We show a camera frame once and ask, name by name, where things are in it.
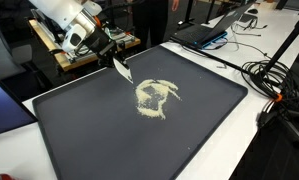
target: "white table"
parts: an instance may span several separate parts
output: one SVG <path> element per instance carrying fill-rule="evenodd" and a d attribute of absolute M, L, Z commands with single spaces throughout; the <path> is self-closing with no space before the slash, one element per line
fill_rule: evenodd
<path fill-rule="evenodd" d="M 264 30 L 252 30 L 251 33 L 260 33 L 262 36 L 237 36 L 237 40 L 258 47 L 272 56 L 299 20 L 298 12 L 259 9 L 258 16 L 258 26 L 268 24 L 268 27 Z M 212 24 L 214 25 L 217 20 L 219 18 L 211 21 Z M 228 32 L 229 41 L 233 41 L 230 38 L 231 30 Z M 163 46 L 217 74 L 248 87 L 241 78 L 240 72 L 232 68 L 217 68 L 222 64 L 192 54 L 175 43 L 164 43 Z M 236 51 L 235 44 L 228 44 L 217 51 L 209 51 L 209 53 L 237 65 L 242 65 L 247 61 L 263 60 L 263 56 L 254 49 L 240 46 L 240 49 Z M 290 67 L 298 53 L 299 37 L 283 55 L 280 62 Z M 268 99 L 250 87 L 248 89 L 248 95 L 218 127 L 178 179 L 227 180 L 230 177 L 257 132 L 257 114 L 268 102 Z M 33 112 L 31 100 L 24 104 Z M 0 135 L 1 172 L 22 179 L 56 179 L 36 123 Z"/>

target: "monitor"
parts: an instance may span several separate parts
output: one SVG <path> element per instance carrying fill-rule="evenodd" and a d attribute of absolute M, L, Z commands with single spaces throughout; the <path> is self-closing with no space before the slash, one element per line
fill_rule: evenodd
<path fill-rule="evenodd" d="M 0 82 L 0 134 L 34 122 L 35 116 Z"/>

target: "black mat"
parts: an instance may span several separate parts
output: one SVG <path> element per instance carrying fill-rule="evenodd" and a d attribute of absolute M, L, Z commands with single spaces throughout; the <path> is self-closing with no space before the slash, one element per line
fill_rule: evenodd
<path fill-rule="evenodd" d="M 59 179 L 175 178 L 247 89 L 156 47 L 129 61 L 134 85 L 106 69 L 34 100 Z M 175 83 L 166 120 L 137 113 L 135 87 L 146 79 Z"/>

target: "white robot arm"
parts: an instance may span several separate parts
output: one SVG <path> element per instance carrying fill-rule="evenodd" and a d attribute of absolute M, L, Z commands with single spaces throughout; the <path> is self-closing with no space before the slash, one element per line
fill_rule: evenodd
<path fill-rule="evenodd" d="M 81 5 L 75 0 L 29 1 L 66 31 L 62 45 L 64 51 L 73 51 L 82 43 L 98 56 L 101 66 L 116 67 L 120 74 L 132 82 L 129 67 L 117 54 L 116 42 L 97 27 L 93 16 L 101 12 L 98 4 L 87 1 Z"/>

